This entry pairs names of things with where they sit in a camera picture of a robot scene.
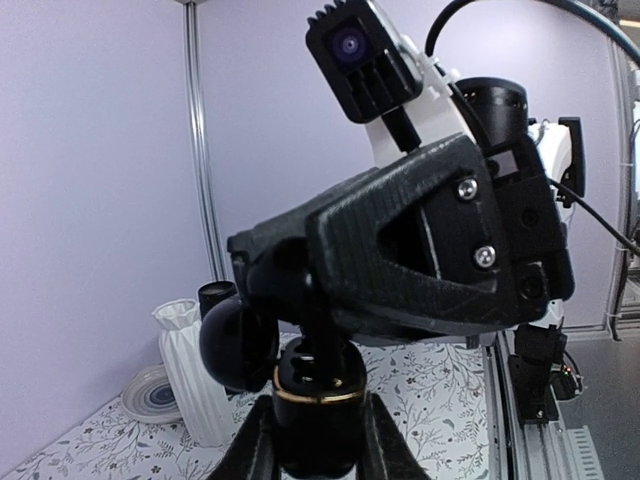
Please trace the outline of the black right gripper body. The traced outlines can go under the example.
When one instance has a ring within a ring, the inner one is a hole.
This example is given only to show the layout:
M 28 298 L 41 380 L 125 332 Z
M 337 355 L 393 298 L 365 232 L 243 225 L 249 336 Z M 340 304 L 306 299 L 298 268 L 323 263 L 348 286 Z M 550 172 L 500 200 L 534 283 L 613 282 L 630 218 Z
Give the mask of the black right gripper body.
M 464 328 L 500 330 L 543 319 L 549 304 L 566 300 L 574 279 L 554 194 L 533 140 L 481 149 L 465 173 L 480 182 L 471 202 L 490 232 L 472 244 L 479 279 L 465 290 Z

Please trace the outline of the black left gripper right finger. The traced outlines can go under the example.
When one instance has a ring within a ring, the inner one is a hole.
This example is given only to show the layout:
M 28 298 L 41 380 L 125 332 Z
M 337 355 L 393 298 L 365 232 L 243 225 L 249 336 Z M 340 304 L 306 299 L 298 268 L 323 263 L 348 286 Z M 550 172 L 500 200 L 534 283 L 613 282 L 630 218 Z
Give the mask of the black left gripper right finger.
M 355 461 L 356 479 L 430 479 L 375 393 L 361 393 L 349 401 L 349 455 Z

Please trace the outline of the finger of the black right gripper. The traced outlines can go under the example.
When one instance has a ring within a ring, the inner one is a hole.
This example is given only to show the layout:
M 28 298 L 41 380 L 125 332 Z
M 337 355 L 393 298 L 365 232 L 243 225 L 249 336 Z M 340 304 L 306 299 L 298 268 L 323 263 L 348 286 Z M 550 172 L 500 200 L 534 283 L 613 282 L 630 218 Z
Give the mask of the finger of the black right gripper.
M 259 315 L 278 320 L 306 320 L 308 310 L 323 305 L 313 280 L 307 219 L 352 187 L 364 184 L 375 167 L 358 173 L 300 205 L 228 238 L 234 277 L 244 301 Z
M 515 287 L 484 157 L 466 136 L 341 188 L 305 222 L 316 281 L 355 336 L 417 339 L 515 321 Z

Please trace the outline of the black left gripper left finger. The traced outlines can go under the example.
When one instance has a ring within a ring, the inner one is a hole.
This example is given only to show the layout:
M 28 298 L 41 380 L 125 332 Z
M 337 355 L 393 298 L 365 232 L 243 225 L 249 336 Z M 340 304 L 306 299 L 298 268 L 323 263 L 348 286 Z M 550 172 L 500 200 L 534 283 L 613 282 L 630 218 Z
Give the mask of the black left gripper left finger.
M 273 440 L 273 401 L 259 396 L 223 458 L 208 480 L 272 480 L 280 478 Z

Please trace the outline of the black glossy charging case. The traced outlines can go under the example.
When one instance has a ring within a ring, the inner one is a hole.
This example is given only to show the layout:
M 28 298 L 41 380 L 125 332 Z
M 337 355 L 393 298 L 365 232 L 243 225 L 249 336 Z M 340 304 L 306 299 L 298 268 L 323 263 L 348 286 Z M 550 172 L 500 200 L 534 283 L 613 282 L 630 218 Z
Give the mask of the black glossy charging case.
M 218 383 L 272 399 L 280 478 L 342 478 L 355 466 L 349 455 L 349 401 L 366 392 L 361 354 L 342 342 L 344 375 L 328 386 L 306 335 L 285 346 L 279 340 L 276 320 L 255 314 L 234 295 L 203 319 L 199 347 Z

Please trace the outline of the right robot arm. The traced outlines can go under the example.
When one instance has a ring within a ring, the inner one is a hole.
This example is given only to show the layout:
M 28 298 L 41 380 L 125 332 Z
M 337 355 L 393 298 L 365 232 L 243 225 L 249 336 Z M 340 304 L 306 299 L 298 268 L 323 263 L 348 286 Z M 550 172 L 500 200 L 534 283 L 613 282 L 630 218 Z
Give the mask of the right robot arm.
M 553 187 L 527 129 L 491 127 L 427 142 L 405 111 L 426 62 L 388 33 L 349 19 L 306 43 L 348 117 L 381 121 L 396 157 L 232 236 L 239 290 L 220 339 L 206 322 L 206 369 L 256 391 L 276 358 L 278 325 L 298 326 L 316 382 L 346 385 L 348 340 L 398 345 L 540 319 L 574 290 Z

